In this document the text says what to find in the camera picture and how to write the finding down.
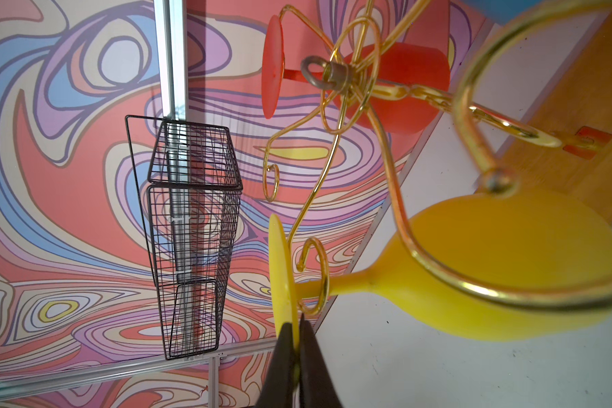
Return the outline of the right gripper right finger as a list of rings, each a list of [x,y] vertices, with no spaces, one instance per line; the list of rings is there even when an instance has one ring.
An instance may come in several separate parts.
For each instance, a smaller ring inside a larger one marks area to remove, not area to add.
[[[299,321],[299,404],[305,408],[342,408],[333,386],[313,326]]]

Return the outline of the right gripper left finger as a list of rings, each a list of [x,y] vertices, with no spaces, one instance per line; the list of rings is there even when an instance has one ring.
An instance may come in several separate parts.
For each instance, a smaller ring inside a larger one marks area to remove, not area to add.
[[[285,323],[280,329],[256,408],[292,407],[296,365],[292,328],[291,323]]]

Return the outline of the yellow wine glass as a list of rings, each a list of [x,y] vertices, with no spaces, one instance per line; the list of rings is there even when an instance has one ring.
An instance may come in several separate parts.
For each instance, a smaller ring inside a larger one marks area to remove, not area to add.
[[[590,207],[552,191],[456,197],[409,220],[437,277],[393,237],[368,269],[296,283],[282,222],[270,218],[270,285],[277,344],[260,407],[338,407],[306,301],[370,292],[439,331],[510,341],[576,330],[612,311],[612,229]]]

